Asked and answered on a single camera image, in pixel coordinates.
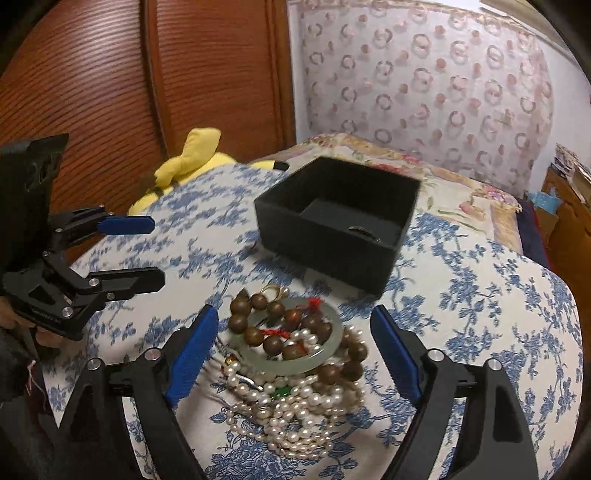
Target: table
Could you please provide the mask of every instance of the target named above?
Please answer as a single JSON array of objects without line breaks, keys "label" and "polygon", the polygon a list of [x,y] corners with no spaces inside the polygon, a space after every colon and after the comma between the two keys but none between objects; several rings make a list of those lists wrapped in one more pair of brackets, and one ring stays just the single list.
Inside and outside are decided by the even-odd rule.
[{"label": "table", "polygon": [[[468,228],[416,211],[386,291],[376,301],[260,245],[252,201],[282,175],[241,165],[211,170],[150,207],[156,222],[151,235],[106,238],[82,257],[76,268],[84,275],[157,265],[167,284],[159,293],[109,304],[91,319],[84,340],[69,344],[44,366],[57,421],[88,358],[121,362],[126,353],[135,358],[161,346],[205,303],[219,309],[225,327],[229,303],[239,290],[246,286],[252,293],[279,283],[295,294],[324,298],[347,325],[365,330],[370,355],[364,379],[370,394],[338,428],[329,457],[289,460],[229,431],[225,407],[213,394],[231,397],[216,373],[219,364],[212,362],[176,412],[209,478],[367,480],[382,475],[414,409],[399,397],[368,335],[369,314],[377,303],[386,305],[402,328],[418,333],[426,347],[441,348],[455,361],[481,365],[493,357],[503,362],[530,425],[540,478],[549,478],[569,451],[582,387],[579,321],[564,282]],[[456,401],[433,479],[449,466],[463,405]],[[153,476],[133,405],[125,408],[141,468]]]}]

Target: human hand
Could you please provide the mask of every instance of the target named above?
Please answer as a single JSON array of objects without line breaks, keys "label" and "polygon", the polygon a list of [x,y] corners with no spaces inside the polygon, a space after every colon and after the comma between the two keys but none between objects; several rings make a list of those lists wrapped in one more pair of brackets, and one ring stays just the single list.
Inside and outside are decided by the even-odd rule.
[{"label": "human hand", "polygon": [[[25,327],[35,326],[32,322],[29,322],[14,313],[10,306],[10,302],[6,297],[0,297],[0,327],[13,329],[17,325],[24,325]],[[57,348],[61,345],[63,338],[56,333],[49,332],[43,327],[38,326],[35,340],[37,340],[39,345]]]}]

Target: wooden wardrobe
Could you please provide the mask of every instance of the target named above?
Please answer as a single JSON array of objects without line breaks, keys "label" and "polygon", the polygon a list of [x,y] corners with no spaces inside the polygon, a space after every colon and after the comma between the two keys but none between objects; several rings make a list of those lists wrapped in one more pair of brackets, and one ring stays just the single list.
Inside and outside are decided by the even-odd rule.
[{"label": "wooden wardrobe", "polygon": [[242,162],[295,143],[285,0],[52,3],[0,77],[0,144],[70,134],[53,210],[123,213],[195,127]]}]

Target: pink patterned curtain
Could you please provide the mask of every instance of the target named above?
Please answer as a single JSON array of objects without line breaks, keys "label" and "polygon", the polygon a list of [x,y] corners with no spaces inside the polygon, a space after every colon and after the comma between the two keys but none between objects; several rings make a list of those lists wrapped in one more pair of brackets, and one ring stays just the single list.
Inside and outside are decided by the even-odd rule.
[{"label": "pink patterned curtain", "polygon": [[421,2],[300,4],[313,134],[347,132],[521,196],[550,134],[535,36]]}]

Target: white wall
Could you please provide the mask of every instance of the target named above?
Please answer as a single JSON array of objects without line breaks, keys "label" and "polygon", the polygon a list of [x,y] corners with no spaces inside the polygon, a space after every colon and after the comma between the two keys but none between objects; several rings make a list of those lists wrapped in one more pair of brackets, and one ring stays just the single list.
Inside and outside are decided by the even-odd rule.
[{"label": "white wall", "polygon": [[[479,0],[446,0],[442,3],[478,12]],[[297,4],[288,0],[290,9],[291,59],[294,77],[295,125],[297,141],[310,136],[304,93],[301,39]],[[561,47],[539,41],[544,51],[554,91],[554,119],[550,138],[534,164],[530,190],[539,190],[546,169],[554,158],[557,143],[575,152],[579,160],[591,167],[591,86],[574,57]]]}]

